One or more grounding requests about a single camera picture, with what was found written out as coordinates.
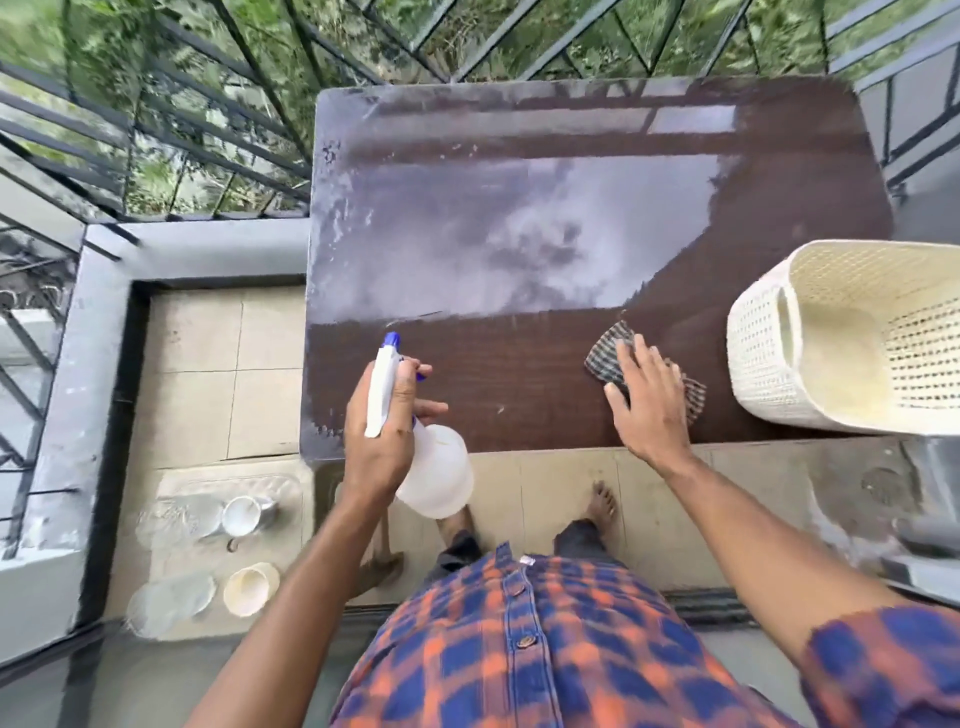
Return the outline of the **person's left foot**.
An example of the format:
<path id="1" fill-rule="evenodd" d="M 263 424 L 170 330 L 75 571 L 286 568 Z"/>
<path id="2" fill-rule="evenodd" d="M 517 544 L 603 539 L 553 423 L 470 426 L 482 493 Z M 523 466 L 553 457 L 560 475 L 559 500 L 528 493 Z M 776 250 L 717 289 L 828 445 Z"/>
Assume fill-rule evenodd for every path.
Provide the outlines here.
<path id="1" fill-rule="evenodd" d="M 453 546 L 457 538 L 466 534 L 470 538 L 476 536 L 474 517 L 470 505 L 464 505 L 456 513 L 443 518 L 437 518 L 436 524 L 440 538 L 446 548 Z"/>

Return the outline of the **dark trousers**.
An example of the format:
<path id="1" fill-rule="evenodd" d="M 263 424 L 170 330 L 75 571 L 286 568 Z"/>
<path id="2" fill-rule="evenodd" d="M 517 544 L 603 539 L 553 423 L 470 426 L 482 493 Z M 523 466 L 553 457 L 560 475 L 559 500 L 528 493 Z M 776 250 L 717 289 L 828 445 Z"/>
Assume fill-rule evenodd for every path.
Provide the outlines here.
<path id="1" fill-rule="evenodd" d="M 450 577 L 462 568 L 476 563 L 483 555 L 484 551 L 474 531 L 471 528 L 463 528 L 453 535 L 449 545 L 438 554 L 436 563 L 427 573 L 421 586 L 426 588 Z M 608 552 L 599 528 L 586 518 L 571 521 L 554 538 L 553 555 L 625 567 L 625 564 Z"/>

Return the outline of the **person's right hand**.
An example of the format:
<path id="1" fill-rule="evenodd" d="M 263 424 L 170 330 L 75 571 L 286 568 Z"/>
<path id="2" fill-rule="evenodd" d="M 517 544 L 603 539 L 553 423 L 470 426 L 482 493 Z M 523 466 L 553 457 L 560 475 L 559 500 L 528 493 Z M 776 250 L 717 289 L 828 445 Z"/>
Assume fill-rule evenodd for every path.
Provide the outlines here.
<path id="1" fill-rule="evenodd" d="M 674 405 L 668 394 L 668 367 L 678 366 L 664 358 L 655 346 L 655 384 L 638 376 L 634 349 L 618 341 L 616 353 L 630 394 L 631 425 L 623 446 L 645 461 L 666 481 L 685 476 L 694 469 L 686 407 Z"/>

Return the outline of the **dark brown wooden table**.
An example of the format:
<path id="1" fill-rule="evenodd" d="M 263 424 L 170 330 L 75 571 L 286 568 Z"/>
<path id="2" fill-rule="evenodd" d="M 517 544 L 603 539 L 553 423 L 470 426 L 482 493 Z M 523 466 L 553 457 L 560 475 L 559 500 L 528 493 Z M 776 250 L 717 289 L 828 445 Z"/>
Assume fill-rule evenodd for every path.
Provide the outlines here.
<path id="1" fill-rule="evenodd" d="M 299 452 L 342 455 L 385 334 L 473 453 L 618 444 L 584 359 L 625 321 L 706 387 L 696 444 L 824 437 L 732 392 L 736 298 L 817 239 L 893 238 L 839 79 L 383 85 L 316 102 Z"/>

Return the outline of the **person's left hand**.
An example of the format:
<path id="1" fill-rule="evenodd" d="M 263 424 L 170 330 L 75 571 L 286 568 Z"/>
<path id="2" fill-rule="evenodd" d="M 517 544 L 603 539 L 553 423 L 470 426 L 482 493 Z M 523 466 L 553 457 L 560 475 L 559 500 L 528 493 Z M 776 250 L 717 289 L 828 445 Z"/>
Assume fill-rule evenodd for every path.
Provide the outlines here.
<path id="1" fill-rule="evenodd" d="M 342 500 L 376 519 L 393 501 L 414 457 L 413 423 L 398 423 L 398 372 L 381 434 L 367 438 L 366 414 L 373 362 L 366 365 L 346 409 Z"/>

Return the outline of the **person's foot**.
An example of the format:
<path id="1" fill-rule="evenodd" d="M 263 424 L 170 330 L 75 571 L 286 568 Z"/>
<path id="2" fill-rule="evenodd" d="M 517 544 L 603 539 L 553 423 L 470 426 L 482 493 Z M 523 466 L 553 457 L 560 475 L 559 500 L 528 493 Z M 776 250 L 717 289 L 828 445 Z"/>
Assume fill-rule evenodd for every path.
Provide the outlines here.
<path id="1" fill-rule="evenodd" d="M 446 548 L 453 546 L 457 538 L 466 534 L 470 538 L 476 536 L 474 517 L 470 505 L 464 505 L 456 513 L 443 518 L 437 518 L 436 524 L 440 538 Z"/>
<path id="2" fill-rule="evenodd" d="M 608 538 L 612 529 L 618 525 L 618 499 L 604 481 L 595 481 L 592 484 L 590 499 L 583 517 L 598 530 L 603 539 Z"/>

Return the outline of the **person's right foot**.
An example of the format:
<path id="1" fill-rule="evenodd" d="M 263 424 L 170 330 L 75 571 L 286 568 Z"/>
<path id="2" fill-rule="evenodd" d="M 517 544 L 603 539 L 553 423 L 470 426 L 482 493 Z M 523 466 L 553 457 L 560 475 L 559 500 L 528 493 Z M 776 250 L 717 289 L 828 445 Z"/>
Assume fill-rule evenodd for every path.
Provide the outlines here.
<path id="1" fill-rule="evenodd" d="M 604 481 L 595 481 L 592 484 L 590 499 L 583 517 L 598 530 L 603 539 L 608 538 L 612 529 L 618 525 L 618 499 Z"/>

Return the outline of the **white spray bottle blue nozzle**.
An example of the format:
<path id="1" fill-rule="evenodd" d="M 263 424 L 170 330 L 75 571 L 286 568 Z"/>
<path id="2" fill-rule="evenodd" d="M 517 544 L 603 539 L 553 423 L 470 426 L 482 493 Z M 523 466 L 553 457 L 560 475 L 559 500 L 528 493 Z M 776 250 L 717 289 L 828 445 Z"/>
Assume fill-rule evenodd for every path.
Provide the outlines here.
<path id="1" fill-rule="evenodd" d="M 401 336 L 389 331 L 378 349 L 366 401 L 366 438 L 377 438 L 387 423 L 400 362 Z M 464 439 L 452 428 L 413 419 L 414 457 L 396 498 L 427 519 L 442 520 L 468 505 L 474 470 Z"/>

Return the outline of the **checkered cleaning cloth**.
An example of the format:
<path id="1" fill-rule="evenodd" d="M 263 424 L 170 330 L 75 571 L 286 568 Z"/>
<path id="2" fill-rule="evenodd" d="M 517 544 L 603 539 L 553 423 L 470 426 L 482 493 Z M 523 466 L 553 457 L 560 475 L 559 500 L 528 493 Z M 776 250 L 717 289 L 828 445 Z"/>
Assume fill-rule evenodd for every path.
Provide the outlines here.
<path id="1" fill-rule="evenodd" d="M 622 369 L 619 364 L 617 346 L 618 341 L 624 341 L 628 349 L 634 348 L 635 332 L 623 320 L 608 328 L 592 346 L 584 359 L 584 368 L 600 383 L 614 384 L 621 391 L 627 404 L 630 404 L 630 394 Z M 683 371 L 681 382 L 683 385 L 685 415 L 689 426 L 692 426 L 702 415 L 706 407 L 707 387 L 699 381 L 687 376 Z"/>

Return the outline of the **steel cup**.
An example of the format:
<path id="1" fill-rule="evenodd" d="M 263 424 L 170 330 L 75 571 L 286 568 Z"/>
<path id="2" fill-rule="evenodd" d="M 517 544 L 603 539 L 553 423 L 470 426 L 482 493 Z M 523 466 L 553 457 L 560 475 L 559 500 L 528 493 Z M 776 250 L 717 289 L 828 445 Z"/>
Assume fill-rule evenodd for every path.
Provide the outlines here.
<path id="1" fill-rule="evenodd" d="M 221 514 L 222 532 L 227 537 L 226 551 L 237 552 L 241 540 L 271 528 L 279 513 L 278 501 L 267 496 L 243 494 L 231 499 Z"/>

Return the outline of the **person's right forearm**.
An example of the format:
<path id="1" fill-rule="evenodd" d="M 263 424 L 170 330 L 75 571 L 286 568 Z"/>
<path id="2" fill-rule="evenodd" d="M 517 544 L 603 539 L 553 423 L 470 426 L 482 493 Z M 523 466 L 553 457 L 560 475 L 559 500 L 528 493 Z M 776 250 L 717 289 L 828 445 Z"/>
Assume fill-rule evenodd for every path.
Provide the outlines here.
<path id="1" fill-rule="evenodd" d="M 799 667 L 814 631 L 911 602 L 776 516 L 688 447 L 649 460 L 698 528 L 727 582 Z"/>

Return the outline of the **person's left forearm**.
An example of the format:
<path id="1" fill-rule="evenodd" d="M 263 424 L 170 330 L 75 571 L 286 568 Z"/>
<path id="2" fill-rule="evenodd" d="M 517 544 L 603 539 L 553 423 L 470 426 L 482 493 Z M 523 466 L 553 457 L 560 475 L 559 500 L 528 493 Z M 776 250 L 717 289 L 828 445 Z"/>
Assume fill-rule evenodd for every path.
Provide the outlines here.
<path id="1" fill-rule="evenodd" d="M 398 483 L 349 477 L 183 728 L 303 728 L 361 562 Z"/>

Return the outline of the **cream bowl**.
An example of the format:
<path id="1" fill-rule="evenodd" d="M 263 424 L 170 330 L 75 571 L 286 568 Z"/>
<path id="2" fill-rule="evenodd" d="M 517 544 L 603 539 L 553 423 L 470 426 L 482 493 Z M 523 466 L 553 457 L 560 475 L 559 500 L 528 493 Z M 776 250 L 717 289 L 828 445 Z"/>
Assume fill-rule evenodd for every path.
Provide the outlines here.
<path id="1" fill-rule="evenodd" d="M 225 582 L 222 601 L 228 613 L 246 619 L 258 615 L 280 588 L 282 573 L 259 562 L 235 571 Z"/>

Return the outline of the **cream plastic woven basket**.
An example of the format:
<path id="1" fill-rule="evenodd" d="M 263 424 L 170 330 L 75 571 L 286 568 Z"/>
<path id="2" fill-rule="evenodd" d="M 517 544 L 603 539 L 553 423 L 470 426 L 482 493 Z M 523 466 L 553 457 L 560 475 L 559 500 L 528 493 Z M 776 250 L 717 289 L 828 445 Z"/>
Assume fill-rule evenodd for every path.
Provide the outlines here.
<path id="1" fill-rule="evenodd" d="M 726 358 L 764 421 L 960 437 L 960 245 L 804 244 L 733 303 Z"/>

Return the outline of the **clear round plate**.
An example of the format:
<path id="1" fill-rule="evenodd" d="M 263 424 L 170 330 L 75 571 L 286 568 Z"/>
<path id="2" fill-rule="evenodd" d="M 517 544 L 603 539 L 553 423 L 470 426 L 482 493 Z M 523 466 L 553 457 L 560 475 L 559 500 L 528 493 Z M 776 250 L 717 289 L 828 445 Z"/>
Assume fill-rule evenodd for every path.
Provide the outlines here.
<path id="1" fill-rule="evenodd" d="M 150 581 L 128 601 L 126 628 L 139 638 L 157 640 L 206 611 L 216 591 L 215 578 L 203 572 Z"/>
<path id="2" fill-rule="evenodd" d="M 135 538 L 148 551 L 183 548 L 222 532 L 225 504 L 211 493 L 156 499 L 138 516 Z"/>

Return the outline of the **orange blue plaid shirt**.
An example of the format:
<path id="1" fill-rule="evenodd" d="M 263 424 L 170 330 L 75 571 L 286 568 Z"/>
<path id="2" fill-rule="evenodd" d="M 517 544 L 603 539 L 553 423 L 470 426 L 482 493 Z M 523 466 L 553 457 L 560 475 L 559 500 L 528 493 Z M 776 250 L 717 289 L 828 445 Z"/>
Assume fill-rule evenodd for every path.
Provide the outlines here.
<path id="1" fill-rule="evenodd" d="M 901 605 L 815 630 L 821 728 L 960 728 L 960 614 Z M 516 560 L 507 543 L 404 601 L 331 728 L 797 728 L 624 566 Z"/>

